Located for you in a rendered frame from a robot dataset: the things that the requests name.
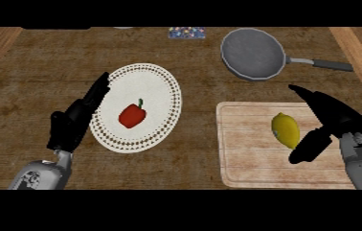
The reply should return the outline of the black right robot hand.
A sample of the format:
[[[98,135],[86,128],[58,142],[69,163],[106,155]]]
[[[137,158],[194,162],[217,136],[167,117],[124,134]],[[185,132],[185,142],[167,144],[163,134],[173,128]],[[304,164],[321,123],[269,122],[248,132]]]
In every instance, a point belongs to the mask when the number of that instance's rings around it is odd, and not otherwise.
[[[291,164],[313,162],[322,151],[332,143],[331,136],[338,139],[346,133],[362,133],[362,115],[340,100],[319,91],[310,91],[298,85],[288,85],[300,98],[306,101],[313,115],[321,122],[321,128],[312,130],[295,149],[290,153]]]

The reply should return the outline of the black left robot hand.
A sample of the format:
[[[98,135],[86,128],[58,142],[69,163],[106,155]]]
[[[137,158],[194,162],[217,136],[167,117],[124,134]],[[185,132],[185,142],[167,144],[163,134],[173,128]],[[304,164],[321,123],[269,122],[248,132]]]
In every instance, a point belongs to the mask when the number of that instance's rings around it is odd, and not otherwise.
[[[86,95],[77,99],[65,111],[50,114],[49,143],[50,150],[72,152],[87,131],[93,113],[111,90],[109,73],[105,72],[92,84]]]

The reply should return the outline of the yellow lemon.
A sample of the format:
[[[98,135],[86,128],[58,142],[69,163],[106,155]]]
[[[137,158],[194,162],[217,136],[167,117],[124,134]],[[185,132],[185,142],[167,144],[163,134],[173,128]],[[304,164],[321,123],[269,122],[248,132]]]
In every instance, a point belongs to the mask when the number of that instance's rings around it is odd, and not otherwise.
[[[291,116],[279,113],[273,117],[272,132],[278,141],[294,150],[300,142],[300,128]]]

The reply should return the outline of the pale wooden cutting board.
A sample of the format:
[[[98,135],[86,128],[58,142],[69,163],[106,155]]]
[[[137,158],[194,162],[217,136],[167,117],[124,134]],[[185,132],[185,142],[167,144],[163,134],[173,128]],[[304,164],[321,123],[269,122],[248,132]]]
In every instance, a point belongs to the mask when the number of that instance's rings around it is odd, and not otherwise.
[[[313,162],[288,162],[291,149],[272,132],[272,119],[287,114],[300,133],[321,127],[304,103],[222,102],[216,106],[222,182],[235,188],[350,189],[340,143]]]

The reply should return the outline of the grey frying pan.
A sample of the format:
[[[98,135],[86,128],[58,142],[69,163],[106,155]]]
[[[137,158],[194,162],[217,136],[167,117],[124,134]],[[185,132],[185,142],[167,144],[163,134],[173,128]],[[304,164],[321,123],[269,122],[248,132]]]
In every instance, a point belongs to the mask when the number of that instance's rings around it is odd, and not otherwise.
[[[272,79],[290,63],[309,64],[316,68],[352,72],[346,62],[293,58],[285,54],[278,39],[264,31],[241,28],[228,33],[220,43],[220,57],[235,76],[247,81]]]

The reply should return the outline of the red bell pepper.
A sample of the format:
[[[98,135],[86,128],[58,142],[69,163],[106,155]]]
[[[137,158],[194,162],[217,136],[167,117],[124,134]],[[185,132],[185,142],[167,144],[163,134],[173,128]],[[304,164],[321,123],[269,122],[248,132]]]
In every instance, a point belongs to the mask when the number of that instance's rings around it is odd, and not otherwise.
[[[146,118],[143,110],[143,100],[137,104],[129,105],[118,114],[118,122],[126,128],[133,128]]]

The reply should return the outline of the white round placemat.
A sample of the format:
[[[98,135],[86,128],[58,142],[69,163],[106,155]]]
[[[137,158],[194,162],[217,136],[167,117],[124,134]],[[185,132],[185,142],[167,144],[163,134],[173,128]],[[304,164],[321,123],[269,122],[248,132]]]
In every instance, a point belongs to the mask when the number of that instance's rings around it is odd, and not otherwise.
[[[182,115],[182,89],[171,73],[134,63],[109,74],[111,90],[90,120],[90,131],[108,149],[134,153],[168,136]]]

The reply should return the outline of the blue patterned box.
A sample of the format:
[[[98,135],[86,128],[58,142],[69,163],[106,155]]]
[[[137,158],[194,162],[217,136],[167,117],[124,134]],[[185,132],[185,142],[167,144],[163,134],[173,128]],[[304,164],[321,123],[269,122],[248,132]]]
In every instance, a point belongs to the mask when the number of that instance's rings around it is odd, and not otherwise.
[[[204,27],[171,27],[168,37],[174,39],[202,39],[205,37]]]

